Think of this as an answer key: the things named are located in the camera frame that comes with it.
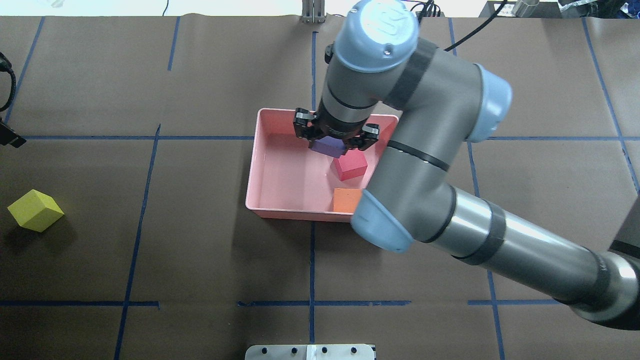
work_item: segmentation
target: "yellow foam block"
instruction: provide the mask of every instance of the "yellow foam block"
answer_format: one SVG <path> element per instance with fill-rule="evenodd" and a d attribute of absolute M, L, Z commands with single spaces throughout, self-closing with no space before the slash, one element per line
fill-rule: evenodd
<path fill-rule="evenodd" d="M 333 189 L 333 211 L 336 213 L 354 213 L 360 202 L 362 189 Z"/>
<path fill-rule="evenodd" d="M 41 233 L 64 215 L 51 196 L 31 190 L 7 207 L 18 225 Z"/>

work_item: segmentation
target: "white bracket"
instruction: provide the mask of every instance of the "white bracket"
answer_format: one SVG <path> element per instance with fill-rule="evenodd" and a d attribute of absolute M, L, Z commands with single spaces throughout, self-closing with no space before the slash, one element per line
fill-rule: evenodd
<path fill-rule="evenodd" d="M 376 360 L 375 349 L 367 344 L 254 345 L 244 360 Z"/>
<path fill-rule="evenodd" d="M 302 16 L 300 20 L 304 23 L 324 22 L 324 0 L 302 0 Z"/>

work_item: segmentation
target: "gray tabletop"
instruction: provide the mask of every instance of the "gray tabletop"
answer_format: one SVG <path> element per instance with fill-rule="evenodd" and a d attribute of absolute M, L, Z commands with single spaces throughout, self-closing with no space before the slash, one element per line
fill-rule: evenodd
<path fill-rule="evenodd" d="M 635 332 L 428 245 L 394 254 L 348 224 L 245 208 L 258 110 L 314 107 L 342 21 L 0 17 L 19 75 L 3 117 L 28 140 L 0 149 L 0 358 L 242 359 L 312 342 L 375 344 L 380 359 L 639 358 Z M 421 35 L 445 47 L 481 21 L 425 19 Z M 639 30 L 496 19 L 459 46 L 515 97 L 449 181 L 605 250 L 639 190 Z M 6 209 L 32 188 L 66 213 L 42 234 Z"/>

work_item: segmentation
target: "white label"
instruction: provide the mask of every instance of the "white label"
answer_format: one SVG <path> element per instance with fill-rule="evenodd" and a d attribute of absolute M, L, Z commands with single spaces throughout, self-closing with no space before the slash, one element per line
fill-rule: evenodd
<path fill-rule="evenodd" d="M 498 13 L 498 16 L 515 17 L 516 15 L 513 15 L 513 6 L 514 4 L 505 4 L 502 10 Z M 499 7 L 500 4 L 493 4 L 494 10 L 498 10 Z"/>

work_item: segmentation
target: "yellow cube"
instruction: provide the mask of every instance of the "yellow cube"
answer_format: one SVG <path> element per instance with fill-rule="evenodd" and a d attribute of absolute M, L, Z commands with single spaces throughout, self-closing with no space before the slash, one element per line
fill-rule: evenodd
<path fill-rule="evenodd" d="M 31 190 L 7 207 L 18 225 L 38 231 L 45 231 L 64 215 L 51 196 Z"/>

